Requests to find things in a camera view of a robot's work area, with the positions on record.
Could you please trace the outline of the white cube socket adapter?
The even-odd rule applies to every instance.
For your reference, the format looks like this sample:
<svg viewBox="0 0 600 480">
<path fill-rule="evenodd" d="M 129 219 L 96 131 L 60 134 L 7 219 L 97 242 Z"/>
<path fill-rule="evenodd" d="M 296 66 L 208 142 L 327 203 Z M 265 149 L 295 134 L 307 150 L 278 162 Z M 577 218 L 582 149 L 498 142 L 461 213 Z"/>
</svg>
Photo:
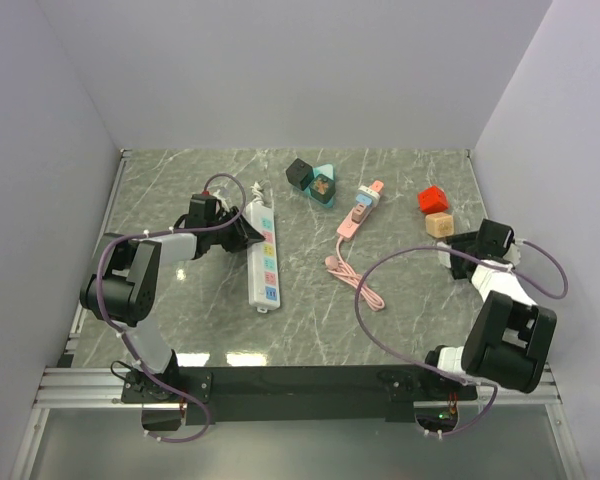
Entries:
<svg viewBox="0 0 600 480">
<path fill-rule="evenodd" d="M 440 247 L 438 251 L 438 260 L 439 263 L 448 270 L 452 269 L 452 256 L 453 254 L 450 252 L 451 246 L 446 244 L 445 242 L 437 242 L 437 247 Z"/>
</svg>

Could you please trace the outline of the beige cube socket adapter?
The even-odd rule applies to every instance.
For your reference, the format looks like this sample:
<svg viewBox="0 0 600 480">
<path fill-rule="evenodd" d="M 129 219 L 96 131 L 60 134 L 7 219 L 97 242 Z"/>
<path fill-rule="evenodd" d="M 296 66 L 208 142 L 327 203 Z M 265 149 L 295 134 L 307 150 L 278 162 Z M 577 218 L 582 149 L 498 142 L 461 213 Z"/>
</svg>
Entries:
<svg viewBox="0 0 600 480">
<path fill-rule="evenodd" d="M 446 212 L 437 212 L 425 216 L 426 232 L 434 238 L 444 238 L 454 234 L 453 216 Z"/>
</svg>

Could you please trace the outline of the white power strip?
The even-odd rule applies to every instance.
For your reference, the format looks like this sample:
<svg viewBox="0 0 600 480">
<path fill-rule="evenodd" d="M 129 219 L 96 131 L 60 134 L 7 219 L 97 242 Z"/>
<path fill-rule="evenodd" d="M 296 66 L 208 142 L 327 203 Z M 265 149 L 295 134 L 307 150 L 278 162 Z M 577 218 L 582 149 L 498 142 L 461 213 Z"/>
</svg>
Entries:
<svg viewBox="0 0 600 480">
<path fill-rule="evenodd" d="M 264 240 L 247 248 L 249 304 L 259 313 L 276 310 L 281 304 L 274 212 L 257 201 L 245 210 L 250 224 Z"/>
</svg>

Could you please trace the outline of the red cube socket adapter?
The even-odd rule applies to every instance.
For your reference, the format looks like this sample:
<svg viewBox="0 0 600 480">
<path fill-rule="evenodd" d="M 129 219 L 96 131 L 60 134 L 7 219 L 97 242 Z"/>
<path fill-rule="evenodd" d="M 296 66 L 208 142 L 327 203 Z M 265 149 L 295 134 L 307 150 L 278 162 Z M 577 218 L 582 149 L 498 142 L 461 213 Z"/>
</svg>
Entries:
<svg viewBox="0 0 600 480">
<path fill-rule="evenodd" d="M 449 209 L 445 192 L 436 185 L 419 192 L 417 199 L 419 209 L 425 215 L 445 212 Z"/>
</svg>

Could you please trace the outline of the pink power strip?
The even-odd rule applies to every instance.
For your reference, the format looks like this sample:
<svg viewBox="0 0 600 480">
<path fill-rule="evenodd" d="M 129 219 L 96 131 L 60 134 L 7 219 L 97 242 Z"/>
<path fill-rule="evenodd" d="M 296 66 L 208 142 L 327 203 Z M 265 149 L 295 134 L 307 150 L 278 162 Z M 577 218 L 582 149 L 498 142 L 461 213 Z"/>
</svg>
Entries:
<svg viewBox="0 0 600 480">
<path fill-rule="evenodd" d="M 356 193 L 354 207 L 339 225 L 337 234 L 343 241 L 351 241 L 370 213 L 378 206 L 384 183 L 375 180 L 370 186 L 361 185 Z"/>
</svg>

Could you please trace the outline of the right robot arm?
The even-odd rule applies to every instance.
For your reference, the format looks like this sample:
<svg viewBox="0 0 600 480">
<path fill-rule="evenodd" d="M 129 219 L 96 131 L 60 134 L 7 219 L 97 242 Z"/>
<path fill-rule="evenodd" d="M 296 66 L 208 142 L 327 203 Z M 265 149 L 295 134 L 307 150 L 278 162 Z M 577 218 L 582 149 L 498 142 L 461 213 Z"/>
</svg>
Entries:
<svg viewBox="0 0 600 480">
<path fill-rule="evenodd" d="M 454 386 L 453 374 L 492 381 L 521 393 L 540 383 L 557 325 L 556 313 L 539 305 L 520 284 L 512 227 L 485 219 L 476 231 L 444 238 L 439 262 L 455 280 L 467 280 L 483 304 L 462 347 L 428 352 L 419 374 L 424 395 L 440 399 Z"/>
</svg>

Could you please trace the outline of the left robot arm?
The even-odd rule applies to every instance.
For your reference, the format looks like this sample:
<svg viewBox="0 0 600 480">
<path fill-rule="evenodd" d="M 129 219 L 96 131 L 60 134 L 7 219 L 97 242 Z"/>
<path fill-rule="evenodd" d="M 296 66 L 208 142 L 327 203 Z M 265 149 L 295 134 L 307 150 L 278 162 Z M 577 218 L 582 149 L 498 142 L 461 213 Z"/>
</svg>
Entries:
<svg viewBox="0 0 600 480">
<path fill-rule="evenodd" d="M 160 267 L 197 260 L 214 245 L 238 253 L 264 240 L 237 207 L 225 209 L 214 199 L 190 207 L 164 235 L 131 239 L 107 232 L 101 237 L 80 303 L 101 320 L 97 291 L 102 291 L 113 328 L 132 346 L 136 363 L 128 376 L 132 388 L 144 388 L 156 401 L 166 402 L 182 387 L 176 354 L 150 318 Z"/>
</svg>

